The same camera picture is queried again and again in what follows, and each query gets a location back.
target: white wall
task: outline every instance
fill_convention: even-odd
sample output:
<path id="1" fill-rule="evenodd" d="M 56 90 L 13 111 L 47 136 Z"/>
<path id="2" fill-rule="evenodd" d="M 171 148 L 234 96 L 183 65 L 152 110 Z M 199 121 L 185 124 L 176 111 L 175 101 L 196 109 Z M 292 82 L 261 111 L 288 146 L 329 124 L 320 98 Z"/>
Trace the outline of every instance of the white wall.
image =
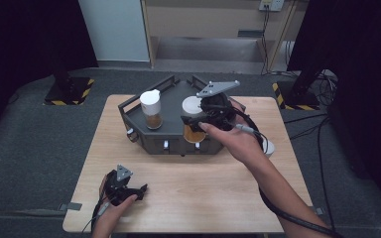
<path id="1" fill-rule="evenodd" d="M 79 0 L 97 60 L 150 61 L 140 0 Z"/>

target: gray floor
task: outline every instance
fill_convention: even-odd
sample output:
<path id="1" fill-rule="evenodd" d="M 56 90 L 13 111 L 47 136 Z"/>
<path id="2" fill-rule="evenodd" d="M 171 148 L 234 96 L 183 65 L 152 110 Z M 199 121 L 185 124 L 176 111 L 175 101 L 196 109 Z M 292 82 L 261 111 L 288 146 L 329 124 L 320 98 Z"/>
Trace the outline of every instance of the gray floor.
<path id="1" fill-rule="evenodd" d="M 293 80 L 277 75 L 260 75 L 262 61 L 256 52 L 246 59 L 233 59 L 233 51 L 253 51 L 254 46 L 220 40 L 217 50 L 227 60 L 216 60 L 218 56 L 203 57 L 200 48 L 189 51 L 181 39 L 173 46 L 160 52 L 154 68 L 134 63 L 104 65 L 73 71 L 73 76 L 90 76 L 96 81 L 90 94 L 81 106 L 44 106 L 43 99 L 54 80 L 51 77 L 39 79 L 20 88 L 14 102 L 8 105 L 0 121 L 0 211 L 20 209 L 56 209 L 60 203 L 70 201 L 93 133 L 98 124 L 105 100 L 110 94 L 139 93 L 155 81 L 174 74 L 188 79 L 193 73 L 212 81 L 240 80 L 241 86 L 230 90 L 229 95 L 274 97 L 272 83 L 277 80 Z M 180 45 L 184 44 L 181 56 Z M 285 69 L 284 58 L 275 66 Z M 319 82 L 312 90 L 318 93 Z M 316 115 L 321 111 L 281 110 L 284 121 Z M 286 124 L 289 136 L 294 136 L 313 125 L 321 118 Z M 321 218 L 329 224 L 328 211 L 324 203 L 320 183 L 317 132 L 292 140 L 303 176 L 315 207 L 325 209 Z M 323 170 L 327 185 L 330 208 L 336 230 L 345 237 L 381 237 L 381 192 L 372 180 L 357 178 L 341 150 L 332 130 L 326 125 L 321 130 L 321 151 Z M 80 237 L 79 234 L 62 230 L 62 217 L 25 217 L 0 215 L 0 237 Z M 183 235 L 129 234 L 130 237 L 182 237 Z M 256 237 L 246 235 L 198 235 L 195 237 Z M 284 237 L 273 234 L 270 237 Z"/>

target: wooden table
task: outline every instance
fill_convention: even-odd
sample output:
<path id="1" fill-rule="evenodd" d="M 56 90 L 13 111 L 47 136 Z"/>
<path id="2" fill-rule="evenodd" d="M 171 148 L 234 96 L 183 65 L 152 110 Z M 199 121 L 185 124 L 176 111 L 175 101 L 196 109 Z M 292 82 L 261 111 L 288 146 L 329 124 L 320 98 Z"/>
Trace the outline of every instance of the wooden table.
<path id="1" fill-rule="evenodd" d="M 121 164 L 134 175 L 129 187 L 149 189 L 120 219 L 115 232 L 274 233 L 283 229 L 262 202 L 249 171 L 227 151 L 217 155 L 149 155 L 131 143 L 118 105 L 131 95 L 108 97 L 63 222 L 67 232 L 81 232 L 90 220 L 98 188 L 107 173 Z M 270 160 L 299 196 L 312 205 L 275 99 L 233 97 L 244 104 L 276 151 Z"/>

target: right hand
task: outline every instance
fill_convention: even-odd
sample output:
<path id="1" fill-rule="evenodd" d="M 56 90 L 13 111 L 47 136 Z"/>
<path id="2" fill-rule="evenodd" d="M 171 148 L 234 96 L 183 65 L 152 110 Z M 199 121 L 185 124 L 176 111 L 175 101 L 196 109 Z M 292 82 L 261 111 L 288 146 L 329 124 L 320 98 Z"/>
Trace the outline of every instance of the right hand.
<path id="1" fill-rule="evenodd" d="M 233 106 L 241 111 L 241 107 L 237 103 Z M 239 115 L 236 116 L 236 124 L 247 126 L 247 123 Z M 243 164 L 248 164 L 251 160 L 256 160 L 260 155 L 264 155 L 258 140 L 252 134 L 243 132 L 233 128 L 231 131 L 221 131 L 215 126 L 208 123 L 199 123 L 199 127 L 205 131 L 210 137 L 214 138 L 224 145 L 230 154 Z"/>

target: yellow and black tape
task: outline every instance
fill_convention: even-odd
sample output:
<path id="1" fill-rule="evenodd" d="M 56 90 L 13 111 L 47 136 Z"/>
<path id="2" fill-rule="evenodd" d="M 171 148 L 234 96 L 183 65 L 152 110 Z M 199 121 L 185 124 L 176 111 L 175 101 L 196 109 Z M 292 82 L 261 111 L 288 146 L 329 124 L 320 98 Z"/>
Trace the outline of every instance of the yellow and black tape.
<path id="1" fill-rule="evenodd" d="M 281 90 L 277 83 L 272 84 L 274 88 L 275 95 L 277 96 L 277 102 L 281 109 L 288 110 L 320 110 L 320 107 L 317 105 L 287 105 L 284 100 L 283 95 L 281 94 Z"/>
<path id="2" fill-rule="evenodd" d="M 85 101 L 85 98 L 88 96 L 93 83 L 94 83 L 94 79 L 90 79 L 88 81 L 86 87 L 83 89 L 81 98 L 76 98 L 75 100 L 60 100 L 60 99 L 45 100 L 44 104 L 56 105 L 56 106 L 81 105 Z"/>

